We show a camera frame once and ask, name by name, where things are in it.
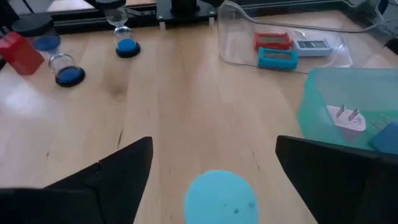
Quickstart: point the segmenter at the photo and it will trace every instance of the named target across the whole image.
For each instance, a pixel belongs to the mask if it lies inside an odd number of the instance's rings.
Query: blue object
[[[132,39],[123,39],[118,42],[118,50],[120,52],[132,52],[135,51],[137,42]]]
[[[276,50],[259,48],[258,67],[271,69],[293,70],[299,62],[299,57],[294,50]]]
[[[61,38],[57,35],[44,35],[33,41],[34,49],[41,52],[53,52],[61,44]]]
[[[85,72],[80,67],[68,66],[61,69],[55,81],[60,86],[70,87],[79,84],[85,78]]]
[[[376,137],[370,140],[370,144],[378,151],[398,154],[398,122],[389,123]]]
[[[242,177],[211,170],[191,183],[184,216],[187,224],[258,224],[257,200]]]

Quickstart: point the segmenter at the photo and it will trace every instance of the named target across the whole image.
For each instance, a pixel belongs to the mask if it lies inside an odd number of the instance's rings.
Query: digital display
[[[284,43],[284,37],[268,37],[268,36],[260,36],[260,42],[273,42],[273,43]]]
[[[274,58],[274,59],[280,59],[280,60],[291,60],[292,55],[289,53],[283,53],[283,52],[269,52],[265,51],[264,52],[264,57],[266,58]]]
[[[298,45],[301,48],[326,48],[326,44],[323,41],[299,41]]]

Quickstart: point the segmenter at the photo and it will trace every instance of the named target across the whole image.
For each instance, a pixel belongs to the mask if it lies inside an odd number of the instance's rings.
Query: digital thermometer
[[[276,50],[259,48],[258,67],[271,69],[293,70],[299,62],[299,57],[294,50]]]
[[[299,57],[326,57],[333,49],[326,39],[323,40],[293,40],[293,49]]]
[[[288,33],[284,34],[261,34],[254,33],[254,48],[259,47],[277,50],[289,50],[292,47],[292,41]]]

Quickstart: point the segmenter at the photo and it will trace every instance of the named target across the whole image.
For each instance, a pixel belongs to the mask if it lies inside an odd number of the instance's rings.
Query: red object
[[[259,50],[259,47],[264,47],[268,49],[277,50],[289,50],[292,46],[292,40],[290,39],[288,33],[284,34],[260,34],[254,33],[254,48]]]
[[[20,75],[31,75],[44,62],[27,39],[16,32],[8,32],[0,39],[0,55]]]

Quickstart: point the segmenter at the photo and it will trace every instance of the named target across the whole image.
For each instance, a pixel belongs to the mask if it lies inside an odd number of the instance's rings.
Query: red box
[[[292,47],[292,40],[288,33],[272,34],[272,33],[254,33],[254,49],[259,47],[277,50],[289,50]]]

